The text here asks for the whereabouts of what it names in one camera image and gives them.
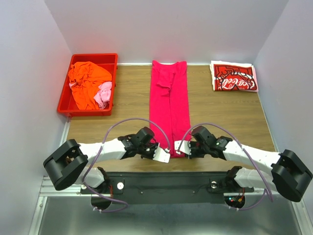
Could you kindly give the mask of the magenta t shirt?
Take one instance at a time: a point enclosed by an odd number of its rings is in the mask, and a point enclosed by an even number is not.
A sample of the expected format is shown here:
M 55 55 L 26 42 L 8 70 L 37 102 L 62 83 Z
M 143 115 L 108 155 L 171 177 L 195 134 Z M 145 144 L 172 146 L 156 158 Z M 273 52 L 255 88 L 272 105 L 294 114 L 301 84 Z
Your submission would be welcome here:
M 175 151 L 175 141 L 182 140 L 191 127 L 185 61 L 170 65 L 152 61 L 149 120 L 167 135 L 165 138 L 158 128 L 150 126 L 160 147 L 166 148 L 169 142 L 171 158 L 182 158 Z

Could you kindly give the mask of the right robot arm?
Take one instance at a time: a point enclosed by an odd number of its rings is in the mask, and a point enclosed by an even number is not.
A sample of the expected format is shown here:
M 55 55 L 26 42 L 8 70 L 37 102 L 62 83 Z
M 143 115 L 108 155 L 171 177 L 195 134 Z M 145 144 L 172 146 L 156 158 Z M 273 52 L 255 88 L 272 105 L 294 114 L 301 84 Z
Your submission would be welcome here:
M 226 188 L 263 188 L 269 197 L 276 191 L 284 198 L 300 202 L 313 174 L 291 150 L 270 152 L 241 144 L 234 136 L 215 137 L 202 124 L 187 131 L 194 141 L 176 141 L 175 150 L 189 159 L 210 155 L 225 161 L 250 165 L 254 169 L 233 167 L 225 179 Z

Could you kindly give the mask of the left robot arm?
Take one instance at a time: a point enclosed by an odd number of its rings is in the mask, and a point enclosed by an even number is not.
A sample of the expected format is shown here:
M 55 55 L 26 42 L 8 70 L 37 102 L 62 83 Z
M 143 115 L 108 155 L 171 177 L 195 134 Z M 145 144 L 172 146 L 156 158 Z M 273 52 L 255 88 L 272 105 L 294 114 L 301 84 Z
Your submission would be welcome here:
M 159 143 L 148 127 L 136 134 L 121 136 L 102 143 L 78 143 L 70 139 L 58 147 L 43 163 L 54 188 L 57 191 L 72 185 L 86 183 L 98 193 L 105 192 L 110 178 L 100 167 L 89 169 L 96 161 L 123 160 L 139 154 L 153 160 L 157 156 Z

